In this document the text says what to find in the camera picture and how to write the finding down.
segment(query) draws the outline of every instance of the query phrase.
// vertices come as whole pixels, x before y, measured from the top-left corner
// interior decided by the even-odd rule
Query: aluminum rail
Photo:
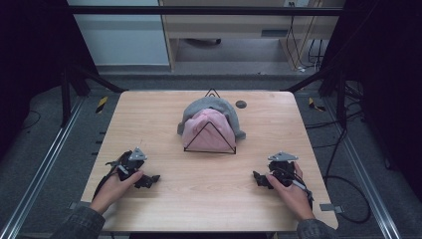
[[[19,205],[6,223],[5,227],[0,232],[0,238],[14,239],[18,236],[19,230],[21,229],[28,213],[30,212],[32,205],[37,199],[38,194],[43,188],[44,182],[46,181],[50,170],[52,169],[72,127],[75,124],[84,100],[85,99],[83,98],[77,98],[77,101],[75,102],[72,110],[71,118],[69,119],[68,123],[64,127],[61,127],[59,130],[55,140],[53,141],[49,151],[44,157],[37,173],[33,177]]]
[[[328,112],[331,115],[331,118],[336,119],[333,103],[326,98],[323,98],[323,101],[328,108]],[[342,128],[338,124],[336,124],[336,127],[338,132],[342,131]],[[378,222],[379,229],[384,235],[384,238],[401,239],[400,233],[397,230],[397,227],[391,218],[381,195],[376,189],[374,182],[370,178],[369,173],[366,171],[362,159],[359,157],[359,154],[354,148],[351,139],[346,135],[343,141],[351,167],[353,168],[354,174],[356,175],[356,178],[362,187],[362,191],[365,193],[368,199],[373,216]]]

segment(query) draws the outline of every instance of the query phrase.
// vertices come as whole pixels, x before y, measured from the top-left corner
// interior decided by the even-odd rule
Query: gray fabric
[[[235,134],[236,139],[246,138],[246,134],[240,130],[239,119],[235,109],[230,105],[229,102],[217,97],[204,97],[190,104],[183,113],[182,122],[180,122],[177,126],[177,133],[183,135],[184,124],[187,122],[187,120],[191,119],[201,110],[209,108],[220,112],[226,117],[230,127],[233,130],[233,133]]]
[[[89,207],[79,207],[50,237],[51,239],[99,238],[106,220]]]
[[[298,236],[301,239],[335,239],[337,233],[325,223],[316,219],[301,221],[297,228]]]

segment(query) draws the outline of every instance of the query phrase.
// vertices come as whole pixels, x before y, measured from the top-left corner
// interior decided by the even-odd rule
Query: hand
[[[298,164],[295,163],[296,174],[303,178],[303,173],[299,168]],[[310,204],[308,202],[307,194],[301,190],[299,187],[292,185],[286,187],[273,175],[267,174],[267,179],[270,184],[277,190],[279,196],[286,203],[286,205],[291,209],[297,218],[302,221],[306,219],[315,219],[313,211],[311,210]]]
[[[100,189],[90,208],[103,215],[109,206],[120,199],[142,176],[143,171],[139,170],[127,180],[120,181],[117,173],[113,174]]]

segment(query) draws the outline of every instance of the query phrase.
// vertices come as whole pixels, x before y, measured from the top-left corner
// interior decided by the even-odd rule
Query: sleeve
[[[338,238],[334,229],[316,219],[301,221],[297,228],[301,239],[334,239]]]
[[[79,207],[50,238],[98,238],[106,220],[89,207]]]

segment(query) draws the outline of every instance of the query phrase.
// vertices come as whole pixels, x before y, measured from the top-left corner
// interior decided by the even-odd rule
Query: black wire frame
[[[192,144],[192,142],[198,137],[198,135],[201,133],[201,131],[208,125],[211,124],[215,130],[217,130],[217,132],[220,134],[220,136],[224,139],[224,141],[227,142],[227,145],[230,147],[230,151],[207,151],[207,150],[194,150],[194,149],[189,149],[190,144]],[[236,154],[236,146],[232,146],[230,145],[229,141],[227,141],[226,137],[223,135],[223,133],[221,133],[220,130],[218,130],[218,128],[215,126],[215,124],[212,121],[208,121],[207,123],[205,123],[205,125],[201,128],[201,130],[199,130],[198,133],[196,133],[196,135],[192,138],[192,140],[190,140],[190,142],[187,144],[187,146],[184,147],[184,151],[192,151],[192,152],[213,152],[213,153],[230,153],[230,154]]]
[[[215,91],[215,89],[213,89],[213,88],[211,88],[211,89],[207,92],[207,94],[205,94],[205,97],[215,97],[214,93],[212,93],[212,92],[214,92],[214,93],[215,93],[215,95],[217,95],[217,97],[218,97],[218,98],[220,98],[220,95],[218,95],[217,91]]]

